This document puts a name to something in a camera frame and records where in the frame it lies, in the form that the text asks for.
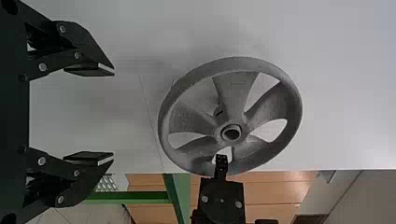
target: white wall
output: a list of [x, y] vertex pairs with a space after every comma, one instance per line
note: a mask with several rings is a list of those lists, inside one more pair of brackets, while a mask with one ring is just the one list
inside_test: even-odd
[[364, 171], [325, 224], [396, 222], [396, 171]]
[[298, 214], [329, 214], [361, 171], [337, 171], [328, 184], [321, 176], [316, 178]]

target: bolt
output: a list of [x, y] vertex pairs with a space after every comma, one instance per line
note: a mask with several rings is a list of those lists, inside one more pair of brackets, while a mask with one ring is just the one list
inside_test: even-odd
[[207, 196], [205, 196], [205, 195], [202, 196], [201, 200], [202, 200], [203, 203], [209, 202], [209, 198]]
[[59, 26], [59, 31], [60, 31], [62, 34], [66, 33], [66, 27], [64, 27], [63, 25], [60, 25], [60, 26]]
[[41, 72], [45, 72], [45, 71], [47, 71], [48, 68], [47, 68], [46, 64], [41, 63], [38, 65], [38, 69], [40, 69]]
[[78, 176], [79, 176], [79, 170], [75, 170], [74, 176], [75, 176], [75, 177], [78, 177]]
[[79, 59], [80, 57], [81, 57], [81, 55], [80, 55], [78, 52], [76, 52], [76, 53], [75, 53], [75, 58], [76, 58], [76, 59]]
[[28, 149], [27, 146], [20, 146], [20, 147], [18, 148], [18, 153], [19, 153], [20, 155], [23, 155], [23, 154], [27, 151], [27, 149]]
[[235, 202], [235, 206], [237, 207], [237, 208], [242, 208], [242, 203], [241, 202], [238, 202], [238, 201], [236, 201]]
[[29, 81], [29, 77], [28, 77], [28, 76], [26, 76], [25, 74], [18, 75], [18, 79], [20, 80], [20, 82], [26, 82], [26, 81]]
[[38, 165], [42, 166], [44, 164], [46, 164], [47, 159], [45, 157], [41, 157], [40, 159], [38, 159]]
[[59, 196], [58, 197], [58, 204], [61, 204], [64, 202], [64, 196]]

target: wooden wall panel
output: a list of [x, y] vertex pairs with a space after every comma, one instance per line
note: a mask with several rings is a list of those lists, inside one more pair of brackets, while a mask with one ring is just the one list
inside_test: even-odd
[[[301, 203], [313, 182], [246, 183], [245, 204]], [[191, 185], [191, 205], [197, 205], [199, 185]]]
[[126, 175], [129, 186], [165, 185], [161, 174]]
[[137, 224], [174, 224], [177, 218], [173, 206], [130, 206], [128, 209]]
[[[283, 181], [309, 181], [317, 176], [316, 171], [297, 171], [297, 172], [248, 172], [241, 175], [228, 176], [227, 180], [243, 182], [243, 183], [257, 183], [257, 182], [283, 182]], [[200, 183], [200, 176], [191, 176], [192, 184]]]

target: center hole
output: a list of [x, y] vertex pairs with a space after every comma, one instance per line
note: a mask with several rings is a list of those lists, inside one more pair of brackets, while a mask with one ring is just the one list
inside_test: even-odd
[[236, 140], [236, 139], [239, 138], [239, 136], [241, 135], [241, 133], [238, 132], [238, 131], [235, 130], [235, 129], [230, 129], [230, 130], [225, 131], [225, 132], [224, 132], [224, 135], [225, 135], [228, 139], [230, 139], [230, 140]]

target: black clamp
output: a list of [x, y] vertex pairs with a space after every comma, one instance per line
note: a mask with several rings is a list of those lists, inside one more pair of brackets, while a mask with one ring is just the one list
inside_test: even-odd
[[46, 152], [26, 148], [26, 194], [23, 207], [16, 213], [24, 223], [50, 207], [75, 206], [85, 200], [96, 187], [113, 161], [113, 153], [79, 152], [63, 160]]
[[91, 34], [70, 21], [51, 21], [39, 12], [18, 2], [19, 15], [25, 23], [26, 39], [31, 50], [29, 65], [21, 81], [31, 81], [63, 69], [81, 77], [109, 77], [99, 64], [114, 69]]
[[60, 69], [114, 76], [99, 65], [114, 66], [86, 29], [51, 21], [20, 0], [0, 1], [0, 27], [0, 223], [22, 224], [50, 207], [82, 202], [113, 162], [107, 161], [112, 153], [83, 151], [60, 160], [29, 147], [29, 81]]

